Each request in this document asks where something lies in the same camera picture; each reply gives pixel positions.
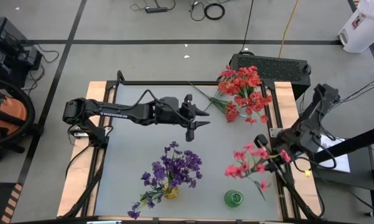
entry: white paper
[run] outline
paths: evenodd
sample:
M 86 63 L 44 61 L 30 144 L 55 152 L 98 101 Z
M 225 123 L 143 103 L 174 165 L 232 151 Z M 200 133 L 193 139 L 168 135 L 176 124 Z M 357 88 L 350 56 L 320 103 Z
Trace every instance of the white paper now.
M 321 134 L 321 146 L 324 148 L 329 148 L 331 146 L 337 145 L 338 143 L 344 141 L 344 139 L 336 139 L 332 141 L 329 139 L 326 135 Z M 321 152 L 323 149 L 321 147 L 318 148 L 318 152 Z M 344 154 L 342 156 L 336 157 L 336 168 L 333 170 L 341 171 L 341 172 L 347 172 L 350 173 L 350 164 L 348 163 L 348 156 L 347 154 Z M 320 165 L 324 167 L 332 167 L 334 166 L 334 162 L 332 159 L 329 159 L 327 161 L 321 162 Z

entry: wooden table frame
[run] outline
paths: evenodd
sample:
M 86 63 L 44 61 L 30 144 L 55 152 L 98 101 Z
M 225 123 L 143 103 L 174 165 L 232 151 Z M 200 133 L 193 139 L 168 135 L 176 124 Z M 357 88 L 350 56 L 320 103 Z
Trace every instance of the wooden table frame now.
M 124 82 L 128 85 L 152 85 L 152 83 L 162 83 L 165 85 L 185 85 L 185 82 Z M 196 82 L 197 85 L 206 85 L 213 82 Z M 90 82 L 88 91 L 86 94 L 86 99 L 94 99 L 98 101 L 107 101 L 114 102 L 117 91 L 117 82 L 108 81 L 108 82 Z M 277 104 L 270 105 L 267 113 L 272 118 L 271 124 L 272 127 L 278 128 L 279 124 L 275 117 L 280 116 L 283 128 L 289 128 L 293 123 L 298 119 L 299 115 L 296 108 L 296 102 L 294 99 L 291 83 L 289 82 L 276 82 L 275 90 L 273 93 L 276 93 L 273 98 L 278 102 Z M 263 92 L 263 94 L 271 94 L 268 90 Z M 105 126 L 110 124 L 109 118 L 94 116 L 90 118 L 95 125 Z M 72 158 L 78 154 L 83 148 L 88 145 L 88 139 L 76 139 L 75 147 L 73 148 Z M 103 149 L 94 149 L 90 147 L 86 150 L 78 159 L 76 159 L 72 166 L 69 168 L 67 179 L 63 187 L 62 198 L 58 208 L 58 216 L 64 215 L 67 213 L 73 204 L 78 200 L 82 192 L 86 188 L 86 184 L 93 177 L 92 167 L 95 168 L 95 172 L 98 170 L 100 163 L 102 162 L 104 156 Z M 296 161 L 300 169 L 307 170 L 310 168 L 310 164 L 303 160 Z M 319 199 L 316 191 L 316 185 L 314 183 L 314 178 L 306 177 L 304 173 L 299 172 L 295 167 L 290 168 L 291 173 L 295 180 L 295 188 L 307 203 L 308 206 L 312 209 L 315 214 L 320 214 L 321 209 L 319 205 Z M 98 185 L 95 186 L 95 189 L 90 195 L 88 200 L 88 206 L 85 207 L 78 213 L 78 216 L 93 216 L 96 202 L 96 195 L 98 191 Z M 296 212 L 297 209 L 293 209 L 292 200 L 290 199 L 289 193 L 286 189 L 279 189 L 280 204 L 278 209 L 278 215 L 280 220 L 284 220 L 287 216 L 289 218 L 305 218 L 304 214 Z M 284 212 L 281 212 L 282 201 L 284 202 Z M 99 217 L 105 220 L 130 220 L 129 217 Z M 141 217 L 139 220 L 152 220 L 152 218 Z M 160 218 L 159 220 L 166 221 L 186 221 L 186 219 L 181 218 Z M 198 220 L 195 221 L 232 221 L 232 220 Z

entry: flower bouquet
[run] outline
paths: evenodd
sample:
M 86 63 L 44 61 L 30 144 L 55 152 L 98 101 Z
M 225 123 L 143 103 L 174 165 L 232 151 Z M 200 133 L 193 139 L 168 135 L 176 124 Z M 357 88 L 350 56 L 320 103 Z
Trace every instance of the flower bouquet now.
M 266 191 L 269 187 L 267 180 L 253 180 L 250 175 L 259 172 L 264 174 L 265 163 L 269 159 L 275 159 L 281 157 L 285 162 L 290 162 L 291 158 L 285 150 L 276 155 L 270 155 L 264 147 L 254 150 L 253 143 L 249 143 L 243 147 L 242 151 L 234 151 L 234 159 L 238 165 L 230 165 L 225 171 L 225 175 L 233 178 L 247 178 L 255 183 L 257 189 L 260 191 L 261 196 L 265 199 L 263 191 Z
M 195 188 L 196 179 L 202 178 L 199 171 L 199 166 L 202 165 L 201 158 L 190 150 L 178 151 L 177 147 L 179 145 L 173 141 L 164 148 L 165 154 L 161 157 L 162 162 L 152 163 L 152 178 L 148 172 L 145 172 L 141 177 L 144 186 L 150 186 L 151 190 L 140 195 L 139 202 L 134 203 L 131 207 L 131 211 L 128 212 L 131 218 L 137 219 L 141 213 L 140 209 L 146 205 L 153 208 L 155 203 L 158 204 L 162 201 L 162 197 L 175 198 L 178 194 L 178 186 L 183 183 Z
M 261 122 L 267 122 L 267 116 L 265 114 L 260 115 L 259 112 L 266 105 L 269 105 L 273 98 L 271 95 L 264 98 L 261 92 L 255 91 L 256 87 L 261 85 L 255 66 L 239 68 L 238 71 L 235 71 L 231 70 L 230 66 L 227 65 L 226 70 L 220 74 L 218 81 L 218 90 L 213 97 L 206 95 L 196 86 L 194 88 L 209 99 L 209 106 L 213 104 L 224 113 L 228 122 L 236 120 L 241 114 L 241 110 L 246 113 L 243 116 L 246 117 L 245 121 L 247 123 L 257 123 L 257 120 L 252 117 L 253 113 L 257 113 L 260 116 Z M 224 95 L 234 96 L 235 103 L 222 100 L 221 97 Z

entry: purple flower bouquet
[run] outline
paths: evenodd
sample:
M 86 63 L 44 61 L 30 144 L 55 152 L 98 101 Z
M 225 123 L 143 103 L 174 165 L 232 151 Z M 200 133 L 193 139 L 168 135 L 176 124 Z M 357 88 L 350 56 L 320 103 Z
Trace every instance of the purple flower bouquet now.
M 195 188 L 197 185 L 196 179 L 202 178 L 199 171 L 202 160 L 199 156 L 190 150 L 178 151 L 176 150 L 177 147 L 179 145 L 175 141 L 170 143 L 169 147 L 165 147 L 165 154 L 161 157 L 162 162 L 152 163 L 153 177 L 148 172 L 145 172 L 141 177 L 144 186 L 150 186 L 152 190 L 142 194 L 139 202 L 134 203 L 131 211 L 128 211 L 131 218 L 137 219 L 141 213 L 140 209 L 145 205 L 153 208 L 155 203 L 162 201 L 163 196 L 168 199 L 175 198 L 178 193 L 178 186 L 182 183 Z

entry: red flower bouquet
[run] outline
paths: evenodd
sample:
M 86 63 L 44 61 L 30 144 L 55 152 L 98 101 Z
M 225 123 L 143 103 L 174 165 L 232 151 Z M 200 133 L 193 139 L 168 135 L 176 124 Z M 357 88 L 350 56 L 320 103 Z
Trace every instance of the red flower bouquet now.
M 214 97 L 206 95 L 198 88 L 197 90 L 210 100 L 210 105 L 215 105 L 224 113 L 228 122 L 236 120 L 244 110 L 245 121 L 254 124 L 257 120 L 253 119 L 253 113 L 260 116 L 261 122 L 267 122 L 267 116 L 260 115 L 259 112 L 273 99 L 272 96 L 264 98 L 261 92 L 255 91 L 260 85 L 261 80 L 255 66 L 235 71 L 227 65 L 226 70 L 220 74 L 218 90 Z M 233 101 L 221 100 L 224 95 L 233 96 Z
M 248 178 L 253 183 L 255 183 L 257 189 L 260 191 L 261 196 L 264 194 L 263 191 L 266 191 L 269 187 L 267 180 L 253 180 L 250 175 L 259 172 L 260 174 L 265 173 L 265 164 L 269 159 L 274 159 L 276 157 L 281 157 L 285 162 L 290 162 L 291 158 L 285 150 L 282 150 L 281 153 L 276 155 L 268 154 L 265 148 L 259 148 L 254 150 L 253 143 L 247 144 L 243 147 L 242 151 L 234 151 L 234 159 L 238 165 L 230 165 L 225 171 L 225 175 L 233 178 Z

